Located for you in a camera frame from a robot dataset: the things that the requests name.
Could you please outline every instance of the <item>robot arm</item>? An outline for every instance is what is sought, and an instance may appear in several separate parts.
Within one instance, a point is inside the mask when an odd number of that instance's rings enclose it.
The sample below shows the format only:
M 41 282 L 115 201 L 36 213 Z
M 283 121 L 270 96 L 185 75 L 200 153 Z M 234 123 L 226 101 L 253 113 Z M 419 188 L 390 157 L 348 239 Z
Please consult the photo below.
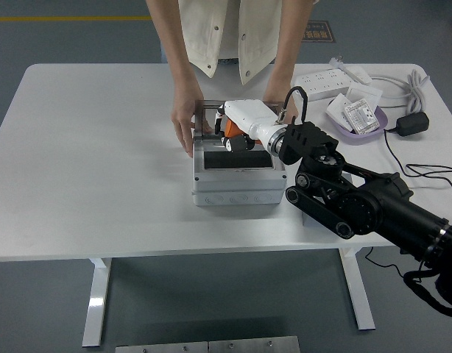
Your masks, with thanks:
M 452 224 L 411 203 L 413 192 L 399 173 L 377 174 L 346 163 L 336 150 L 338 141 L 304 121 L 307 97 L 300 89 L 290 90 L 284 107 L 291 92 L 298 90 L 304 101 L 301 124 L 295 124 L 295 119 L 288 126 L 281 124 L 260 101 L 227 101 L 222 114 L 236 123 L 246 138 L 260 140 L 285 164 L 300 160 L 295 185 L 286 189 L 286 198 L 295 207 L 341 238 L 377 232 L 413 255 L 429 270 L 409 272 L 404 282 L 434 309 L 452 316 L 452 307 L 440 304 L 416 282 L 439 275 L 436 288 L 452 305 Z M 356 187 L 342 172 L 363 178 L 364 184 Z

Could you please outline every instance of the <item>person's hand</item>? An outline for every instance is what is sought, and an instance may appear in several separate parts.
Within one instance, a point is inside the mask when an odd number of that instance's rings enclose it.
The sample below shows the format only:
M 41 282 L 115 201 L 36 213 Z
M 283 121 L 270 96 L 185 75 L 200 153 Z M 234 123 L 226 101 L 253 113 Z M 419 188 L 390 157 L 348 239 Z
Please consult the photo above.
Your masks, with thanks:
M 286 94 L 290 91 L 290 82 L 285 79 L 273 79 L 269 80 L 267 88 L 265 90 L 263 101 L 285 101 Z M 294 104 L 293 96 L 290 96 L 290 100 L 286 107 L 285 124 L 292 122 L 293 116 L 298 116 L 298 109 Z
M 195 127 L 195 123 L 191 121 L 191 118 L 195 114 L 197 102 L 202 100 L 203 93 L 196 80 L 175 86 L 171 120 L 174 124 L 177 138 L 189 157 L 193 157 L 191 129 Z M 203 132 L 211 133 L 212 131 L 208 123 L 203 124 Z

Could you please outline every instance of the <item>yellow line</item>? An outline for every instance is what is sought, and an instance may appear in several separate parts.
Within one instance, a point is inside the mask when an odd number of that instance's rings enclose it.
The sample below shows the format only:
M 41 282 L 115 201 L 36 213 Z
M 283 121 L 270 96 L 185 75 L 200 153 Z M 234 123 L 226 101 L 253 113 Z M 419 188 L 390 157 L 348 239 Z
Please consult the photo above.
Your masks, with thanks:
M 58 22 L 58 21 L 151 21 L 151 16 L 37 16 L 0 17 L 0 22 Z

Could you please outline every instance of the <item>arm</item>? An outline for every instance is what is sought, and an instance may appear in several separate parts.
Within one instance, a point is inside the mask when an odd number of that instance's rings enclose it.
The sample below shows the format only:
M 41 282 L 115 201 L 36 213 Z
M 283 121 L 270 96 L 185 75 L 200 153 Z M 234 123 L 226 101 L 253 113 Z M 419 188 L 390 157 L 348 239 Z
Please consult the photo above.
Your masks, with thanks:
M 178 0 L 146 0 L 160 41 L 166 51 L 167 61 L 174 80 L 174 104 L 171 120 L 177 138 L 187 154 L 193 156 L 191 117 L 195 101 L 203 100 L 193 68 L 188 61 Z
M 277 58 L 264 94 L 264 101 L 283 101 L 290 91 L 294 64 L 312 9 L 312 0 L 282 0 Z M 285 122 L 289 123 L 292 116 L 297 114 L 294 102 L 290 99 Z

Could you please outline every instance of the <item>white cable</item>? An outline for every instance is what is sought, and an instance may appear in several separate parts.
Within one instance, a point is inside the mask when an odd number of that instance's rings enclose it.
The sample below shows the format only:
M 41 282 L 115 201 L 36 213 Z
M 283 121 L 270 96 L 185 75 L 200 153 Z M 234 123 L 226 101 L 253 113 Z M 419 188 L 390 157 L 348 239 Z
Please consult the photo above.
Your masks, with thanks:
M 391 82 L 397 85 L 404 90 L 407 90 L 408 93 L 402 96 L 381 96 L 381 98 L 385 99 L 402 99 L 409 98 L 409 102 L 406 105 L 406 114 L 418 113 L 425 110 L 425 97 L 421 88 L 424 84 L 430 80 L 429 76 L 424 78 L 421 77 L 419 72 L 413 70 L 410 75 L 408 75 L 408 82 L 403 81 L 402 79 L 397 79 L 395 77 L 385 76 L 385 75 L 376 75 L 371 76 L 372 79 L 380 79 L 383 81 Z

